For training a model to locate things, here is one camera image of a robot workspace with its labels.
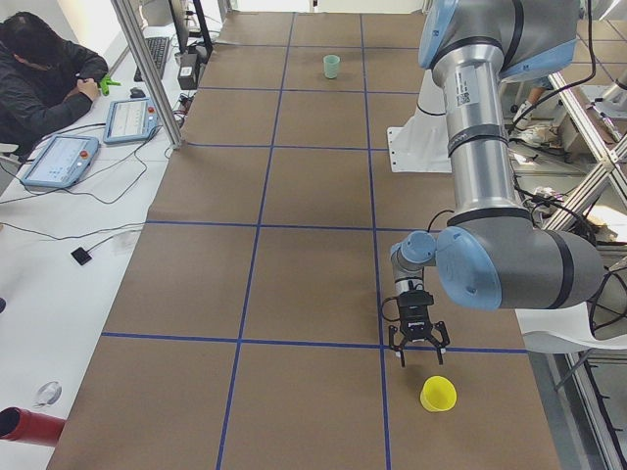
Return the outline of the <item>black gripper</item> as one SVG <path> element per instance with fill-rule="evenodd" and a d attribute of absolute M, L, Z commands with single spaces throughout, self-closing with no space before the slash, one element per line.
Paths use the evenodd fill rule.
<path fill-rule="evenodd" d="M 444 354 L 450 344 L 450 337 L 444 321 L 432 324 L 428 308 L 434 304 L 428 292 L 403 292 L 397 298 L 400 316 L 400 332 L 403 340 L 396 343 L 399 328 L 388 326 L 388 348 L 398 357 L 402 367 L 406 366 L 405 345 L 407 342 L 423 341 L 429 338 L 435 349 L 439 365 L 444 364 Z"/>

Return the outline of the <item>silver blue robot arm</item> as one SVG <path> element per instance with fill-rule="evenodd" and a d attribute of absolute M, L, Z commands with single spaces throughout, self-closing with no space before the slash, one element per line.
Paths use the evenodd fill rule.
<path fill-rule="evenodd" d="M 456 210 L 438 234 L 412 232 L 390 251 L 398 315 L 392 351 L 450 338 L 432 322 L 423 271 L 438 270 L 452 301 L 481 310 L 557 309 L 591 298 L 603 279 L 597 249 L 564 231 L 534 226 L 516 199 L 499 86 L 561 71 L 572 60 L 576 1 L 437 1 L 422 32 L 418 61 L 444 95 Z"/>

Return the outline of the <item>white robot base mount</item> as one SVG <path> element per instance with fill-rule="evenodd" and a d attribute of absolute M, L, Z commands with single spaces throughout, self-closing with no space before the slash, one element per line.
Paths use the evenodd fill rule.
<path fill-rule="evenodd" d="M 402 127 L 389 127 L 387 138 L 393 172 L 452 172 L 444 94 L 430 70 L 424 73 L 413 116 Z"/>

